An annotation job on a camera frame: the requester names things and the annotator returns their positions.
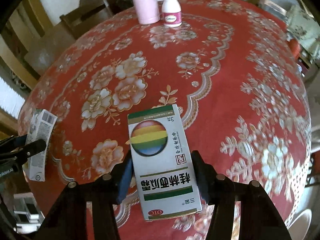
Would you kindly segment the red floral tablecloth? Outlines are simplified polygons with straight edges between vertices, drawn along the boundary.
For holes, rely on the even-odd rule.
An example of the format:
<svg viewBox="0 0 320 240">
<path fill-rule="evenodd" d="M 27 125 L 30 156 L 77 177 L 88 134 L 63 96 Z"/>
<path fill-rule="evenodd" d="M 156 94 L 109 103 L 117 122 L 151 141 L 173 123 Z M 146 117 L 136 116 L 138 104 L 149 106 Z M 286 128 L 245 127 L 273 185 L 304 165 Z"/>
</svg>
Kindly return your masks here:
<svg viewBox="0 0 320 240">
<path fill-rule="evenodd" d="M 41 75 L 20 111 L 57 116 L 45 180 L 48 213 L 69 181 L 88 183 L 129 149 L 127 116 L 176 104 L 189 147 L 233 181 L 257 180 L 286 225 L 303 194 L 310 111 L 285 25 L 241 0 L 180 0 L 182 24 L 140 25 L 134 9 L 97 25 Z"/>
</svg>

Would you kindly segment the wooden chair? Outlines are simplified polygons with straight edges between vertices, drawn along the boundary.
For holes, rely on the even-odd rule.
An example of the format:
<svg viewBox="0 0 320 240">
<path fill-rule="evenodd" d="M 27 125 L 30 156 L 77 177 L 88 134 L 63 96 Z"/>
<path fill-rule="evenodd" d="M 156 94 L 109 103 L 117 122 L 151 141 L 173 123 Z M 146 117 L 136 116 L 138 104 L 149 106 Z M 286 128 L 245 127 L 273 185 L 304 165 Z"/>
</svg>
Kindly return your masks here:
<svg viewBox="0 0 320 240">
<path fill-rule="evenodd" d="M 60 22 L 31 44 L 25 61 L 39 75 L 50 67 L 75 41 L 113 16 L 107 0 L 94 0 L 60 16 Z"/>
</svg>

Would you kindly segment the red thermos jug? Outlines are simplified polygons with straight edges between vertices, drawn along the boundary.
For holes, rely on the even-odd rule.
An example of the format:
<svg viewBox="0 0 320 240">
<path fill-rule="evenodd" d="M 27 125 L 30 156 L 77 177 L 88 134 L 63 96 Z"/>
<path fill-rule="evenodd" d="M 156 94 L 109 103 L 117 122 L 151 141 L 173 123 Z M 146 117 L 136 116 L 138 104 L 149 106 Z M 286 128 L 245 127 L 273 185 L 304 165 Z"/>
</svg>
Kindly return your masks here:
<svg viewBox="0 0 320 240">
<path fill-rule="evenodd" d="M 291 53 L 292 53 L 294 59 L 297 60 L 299 58 L 300 51 L 301 51 L 301 46 L 300 46 L 298 40 L 293 38 L 293 39 L 289 40 L 287 42 L 287 44 L 291 50 Z"/>
</svg>

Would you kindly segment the white pill bottle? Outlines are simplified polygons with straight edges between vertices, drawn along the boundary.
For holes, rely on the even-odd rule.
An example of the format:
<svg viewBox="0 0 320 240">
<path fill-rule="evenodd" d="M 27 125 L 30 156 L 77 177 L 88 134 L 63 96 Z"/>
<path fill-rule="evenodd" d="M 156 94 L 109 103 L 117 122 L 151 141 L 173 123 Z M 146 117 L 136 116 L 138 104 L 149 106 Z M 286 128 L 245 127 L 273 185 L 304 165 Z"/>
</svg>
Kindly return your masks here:
<svg viewBox="0 0 320 240">
<path fill-rule="evenodd" d="M 165 26 L 179 27 L 182 24 L 182 14 L 178 0 L 163 0 L 162 16 Z"/>
</svg>

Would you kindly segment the white medicine box rainbow logo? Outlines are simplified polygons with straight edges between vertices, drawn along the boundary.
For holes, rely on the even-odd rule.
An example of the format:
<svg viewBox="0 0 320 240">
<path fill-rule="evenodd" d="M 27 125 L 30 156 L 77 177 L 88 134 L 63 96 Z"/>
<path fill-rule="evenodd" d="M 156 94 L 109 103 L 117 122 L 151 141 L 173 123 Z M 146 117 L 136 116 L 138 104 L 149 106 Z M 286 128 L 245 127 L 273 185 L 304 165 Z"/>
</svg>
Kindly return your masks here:
<svg viewBox="0 0 320 240">
<path fill-rule="evenodd" d="M 176 104 L 127 116 L 131 157 L 145 220 L 202 210 L 191 154 Z"/>
</svg>

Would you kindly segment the pink thermos bottle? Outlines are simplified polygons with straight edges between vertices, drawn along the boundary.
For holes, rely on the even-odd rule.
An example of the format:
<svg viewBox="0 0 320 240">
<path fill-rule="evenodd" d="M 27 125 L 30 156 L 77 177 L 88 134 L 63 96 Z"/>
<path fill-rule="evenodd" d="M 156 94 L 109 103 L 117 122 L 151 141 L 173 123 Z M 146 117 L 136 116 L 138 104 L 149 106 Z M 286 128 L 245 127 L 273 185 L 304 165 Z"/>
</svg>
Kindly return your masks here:
<svg viewBox="0 0 320 240">
<path fill-rule="evenodd" d="M 160 20 L 157 0 L 133 0 L 140 24 L 153 24 Z"/>
</svg>

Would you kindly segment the green white milk carton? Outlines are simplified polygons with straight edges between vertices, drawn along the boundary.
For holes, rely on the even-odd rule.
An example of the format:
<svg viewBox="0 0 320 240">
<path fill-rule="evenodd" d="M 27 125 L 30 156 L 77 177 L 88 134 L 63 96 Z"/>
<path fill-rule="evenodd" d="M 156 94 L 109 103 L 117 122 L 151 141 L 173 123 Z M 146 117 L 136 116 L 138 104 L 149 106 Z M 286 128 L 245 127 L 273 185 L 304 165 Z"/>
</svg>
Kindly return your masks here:
<svg viewBox="0 0 320 240">
<path fill-rule="evenodd" d="M 30 146 L 30 156 L 26 174 L 30 180 L 45 181 L 46 154 L 57 116 L 46 109 L 37 109 L 30 122 L 26 144 Z"/>
</svg>

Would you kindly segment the beige trash bin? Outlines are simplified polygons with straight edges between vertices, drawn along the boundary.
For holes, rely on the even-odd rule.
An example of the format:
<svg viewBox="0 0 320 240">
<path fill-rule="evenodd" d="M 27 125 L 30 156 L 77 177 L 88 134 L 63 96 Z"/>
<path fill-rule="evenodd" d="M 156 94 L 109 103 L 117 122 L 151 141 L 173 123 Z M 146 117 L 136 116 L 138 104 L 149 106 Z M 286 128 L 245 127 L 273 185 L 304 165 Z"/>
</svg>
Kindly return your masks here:
<svg viewBox="0 0 320 240">
<path fill-rule="evenodd" d="M 291 223 L 288 228 L 292 240 L 304 240 L 310 228 L 312 211 L 306 209 Z"/>
</svg>

